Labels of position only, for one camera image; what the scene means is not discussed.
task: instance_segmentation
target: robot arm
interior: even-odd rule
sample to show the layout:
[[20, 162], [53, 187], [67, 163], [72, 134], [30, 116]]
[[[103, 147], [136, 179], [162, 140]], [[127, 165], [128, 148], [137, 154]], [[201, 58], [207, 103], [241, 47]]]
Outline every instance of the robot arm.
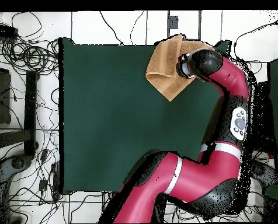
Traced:
[[248, 118], [245, 74], [211, 50], [181, 56], [177, 70], [185, 77], [197, 75], [221, 92], [198, 160], [176, 152], [155, 152], [143, 157], [109, 202], [99, 223], [148, 223], [159, 193], [190, 203], [205, 214], [218, 215], [229, 208]]

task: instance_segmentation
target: black cable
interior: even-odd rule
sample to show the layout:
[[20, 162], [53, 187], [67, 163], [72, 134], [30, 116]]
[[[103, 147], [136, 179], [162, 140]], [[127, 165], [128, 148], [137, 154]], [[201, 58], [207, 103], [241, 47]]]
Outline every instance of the black cable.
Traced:
[[70, 219], [70, 221], [68, 221], [68, 223], [69, 223], [69, 224], [72, 223], [72, 214], [73, 214], [75, 211], [77, 211], [78, 209], [80, 209], [80, 207], [84, 204], [85, 200], [86, 200], [88, 197], [101, 197], [101, 196], [102, 196], [102, 194], [101, 194], [101, 195], [87, 195], [87, 196], [83, 199], [83, 201], [82, 201], [82, 203], [80, 204], [80, 206], [79, 206], [77, 209], [73, 210], [73, 211], [71, 212], [71, 214], [69, 213], [69, 212], [70, 212], [70, 209], [69, 209], [69, 210], [68, 210], [68, 219]]
[[64, 203], [63, 202], [62, 202], [62, 214], [63, 214], [64, 223], [67, 224], [67, 221], [65, 220], [65, 216], [64, 216]]
[[11, 212], [13, 212], [13, 213], [17, 213], [17, 214], [20, 214], [20, 215], [24, 215], [24, 216], [27, 218], [24, 224], [27, 223], [27, 221], [28, 221], [29, 218], [28, 218], [28, 216], [27, 216], [25, 213], [23, 213], [23, 212], [18, 212], [18, 211], [14, 211], [14, 210], [12, 210], [11, 208], [9, 208], [9, 210], [10, 210]]
[[120, 44], [121, 44], [121, 45], [123, 45], [123, 42], [122, 42], [119, 38], [117, 38], [117, 36], [116, 36], [116, 33], [115, 33], [114, 29], [112, 29], [112, 27], [111, 27], [111, 26], [108, 24], [108, 22], [104, 19], [104, 16], [103, 16], [103, 14], [102, 14], [102, 11], [99, 11], [99, 13], [100, 13], [100, 15], [102, 16], [102, 18], [103, 18], [104, 22], [107, 24], [107, 26], [108, 26], [108, 27], [110, 27], [110, 29], [113, 31], [113, 33], [114, 33], [114, 35], [115, 35], [116, 40], [118, 40], [118, 41], [120, 42]]
[[145, 23], [145, 45], [147, 45], [147, 22], [148, 22], [148, 10], [146, 11], [146, 23]]
[[243, 213], [244, 213], [244, 215], [246, 216], [247, 220], [248, 220], [249, 222], [252, 222], [252, 221], [248, 218], [248, 216], [247, 216], [247, 214], [246, 214], [246, 210], [245, 210], [245, 209], [243, 209]]
[[71, 211], [71, 195], [68, 194], [68, 223], [69, 224], [71, 223], [71, 220], [70, 220], [70, 211]]
[[255, 28], [255, 29], [253, 29], [253, 30], [251, 30], [251, 31], [248, 31], [248, 32], [246, 32], [246, 33], [243, 33], [243, 34], [241, 34], [241, 35], [237, 38], [237, 40], [236, 40], [235, 43], [234, 43], [234, 54], [235, 54], [235, 57], [236, 57], [237, 60], [239, 60], [239, 61], [244, 61], [242, 58], [240, 58], [239, 56], [237, 56], [237, 54], [235, 53], [235, 48], [236, 48], [236, 46], [237, 46], [238, 39], [241, 38], [242, 36], [248, 34], [248, 33], [252, 33], [252, 32], [254, 32], [254, 31], [263, 29], [264, 27], [269, 26], [269, 25], [271, 25], [271, 26], [273, 26], [273, 25], [278, 25], [278, 19], [277, 19], [275, 22], [268, 23], [268, 24], [264, 24], [264, 25], [262, 25], [262, 26], [260, 26], [260, 27], [257, 27], [257, 28]]
[[252, 61], [247, 62], [247, 64], [250, 64], [250, 66], [252, 66], [251, 62], [256, 62], [256, 61], [260, 63], [260, 68], [259, 68], [258, 71], [253, 72], [253, 74], [256, 74], [256, 73], [260, 72], [260, 70], [262, 69], [262, 62], [260, 62], [259, 60], [252, 60]]
[[51, 101], [52, 101], [54, 104], [56, 104], [56, 105], [58, 105], [58, 103], [56, 103], [56, 102], [53, 100], [53, 93], [55, 93], [57, 90], [59, 91], [59, 88], [54, 89], [54, 90], [52, 91], [52, 93], [51, 93]]
[[[20, 15], [20, 14], [23, 14], [23, 13], [25, 13], [25, 12], [19, 12], [19, 13], [17, 13], [17, 14], [15, 14], [15, 15], [12, 16], [12, 18], [11, 18], [11, 25], [12, 25], [12, 27], [14, 27], [14, 26], [13, 26], [13, 19], [15, 18], [15, 16]], [[27, 38], [27, 37], [30, 37], [30, 36], [32, 36], [32, 35], [34, 35], [34, 34], [37, 34], [37, 33], [41, 30], [41, 28], [42, 28], [42, 25], [41, 25], [41, 22], [40, 22], [39, 18], [38, 18], [35, 14], [33, 14], [32, 12], [29, 12], [29, 13], [31, 13], [31, 14], [39, 21], [40, 28], [38, 29], [38, 31], [36, 31], [36, 32], [34, 32], [34, 33], [30, 34], [30, 35], [27, 35], [27, 36], [19, 36], [19, 37], [21, 37], [21, 38]]]
[[132, 32], [133, 32], [133, 30], [134, 30], [134, 28], [135, 28], [135, 25], [136, 25], [136, 23], [137, 23], [137, 20], [138, 20], [140, 17], [142, 17], [144, 11], [143, 11], [143, 12], [141, 13], [141, 15], [136, 19], [136, 21], [135, 21], [135, 23], [134, 23], [134, 26], [133, 26], [133, 28], [132, 28], [132, 31], [131, 31], [131, 33], [130, 33], [130, 39], [131, 39], [132, 45], [134, 45], [134, 44], [133, 44], [133, 41], [132, 41]]

